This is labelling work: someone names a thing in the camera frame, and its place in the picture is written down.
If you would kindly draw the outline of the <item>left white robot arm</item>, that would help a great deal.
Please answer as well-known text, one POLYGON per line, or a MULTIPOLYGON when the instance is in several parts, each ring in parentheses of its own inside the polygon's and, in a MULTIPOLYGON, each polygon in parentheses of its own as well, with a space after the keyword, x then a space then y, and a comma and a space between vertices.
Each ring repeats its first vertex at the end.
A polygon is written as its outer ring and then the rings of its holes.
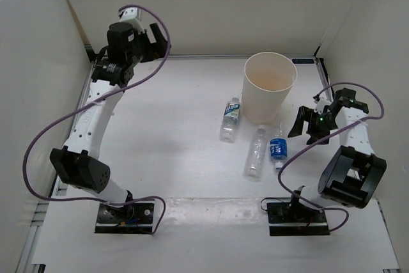
POLYGON ((130 192, 111 179, 108 165, 99 160, 100 147, 114 108, 134 76, 134 67, 163 58, 168 42, 158 24, 150 24, 155 42, 130 22, 109 26, 107 45, 96 56, 89 96, 79 113, 74 130, 63 144, 50 153, 50 161, 67 185, 82 189, 99 202, 112 207, 112 214, 126 222, 134 216, 130 192))

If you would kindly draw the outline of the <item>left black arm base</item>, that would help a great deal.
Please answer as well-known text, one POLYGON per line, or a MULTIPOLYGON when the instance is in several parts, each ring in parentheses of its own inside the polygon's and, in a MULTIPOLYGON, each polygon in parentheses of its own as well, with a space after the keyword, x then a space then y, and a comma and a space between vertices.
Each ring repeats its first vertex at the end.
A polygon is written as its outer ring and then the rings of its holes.
POLYGON ((125 208, 114 208, 100 204, 96 216, 95 233, 142 234, 153 231, 155 201, 137 202, 125 208))

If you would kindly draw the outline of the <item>clear bottle green white label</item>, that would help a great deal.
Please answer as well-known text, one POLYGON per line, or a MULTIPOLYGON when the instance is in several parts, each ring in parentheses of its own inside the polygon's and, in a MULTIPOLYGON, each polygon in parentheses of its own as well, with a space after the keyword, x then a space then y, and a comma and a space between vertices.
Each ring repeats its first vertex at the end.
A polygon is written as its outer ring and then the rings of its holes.
POLYGON ((228 143, 233 143, 235 141, 239 124, 240 109, 241 103, 238 97, 233 97, 227 102, 220 126, 220 139, 222 141, 228 143))

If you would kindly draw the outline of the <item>clear bottle blue label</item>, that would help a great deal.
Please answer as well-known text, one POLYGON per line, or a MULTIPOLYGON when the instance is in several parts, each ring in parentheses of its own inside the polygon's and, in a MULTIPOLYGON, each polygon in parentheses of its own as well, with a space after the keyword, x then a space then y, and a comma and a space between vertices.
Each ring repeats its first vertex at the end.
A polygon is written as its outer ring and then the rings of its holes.
POLYGON ((269 149, 274 169, 280 171, 288 158, 287 136, 285 134, 285 126, 281 121, 273 128, 269 149))

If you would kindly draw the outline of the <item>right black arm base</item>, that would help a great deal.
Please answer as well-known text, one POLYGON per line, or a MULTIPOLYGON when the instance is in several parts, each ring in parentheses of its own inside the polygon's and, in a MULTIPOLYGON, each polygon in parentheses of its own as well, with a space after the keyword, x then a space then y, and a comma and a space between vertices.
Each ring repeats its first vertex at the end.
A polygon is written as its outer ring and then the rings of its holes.
POLYGON ((292 202, 268 202, 266 210, 271 237, 330 235, 323 211, 292 202))

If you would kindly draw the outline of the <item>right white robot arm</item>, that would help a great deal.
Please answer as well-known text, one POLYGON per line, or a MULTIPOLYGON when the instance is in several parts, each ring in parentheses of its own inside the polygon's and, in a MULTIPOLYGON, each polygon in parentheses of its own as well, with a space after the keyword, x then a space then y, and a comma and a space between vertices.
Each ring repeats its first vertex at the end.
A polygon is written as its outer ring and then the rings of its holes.
POLYGON ((336 91, 333 101, 316 97, 311 109, 301 106, 289 137, 306 132, 314 142, 328 144, 328 136, 339 132, 339 149, 324 169, 316 185, 301 186, 295 192, 299 199, 287 206, 287 214, 296 222, 303 221, 311 209, 342 205, 364 208, 372 198, 387 168, 385 159, 375 155, 364 118, 369 109, 355 98, 354 90, 336 91))

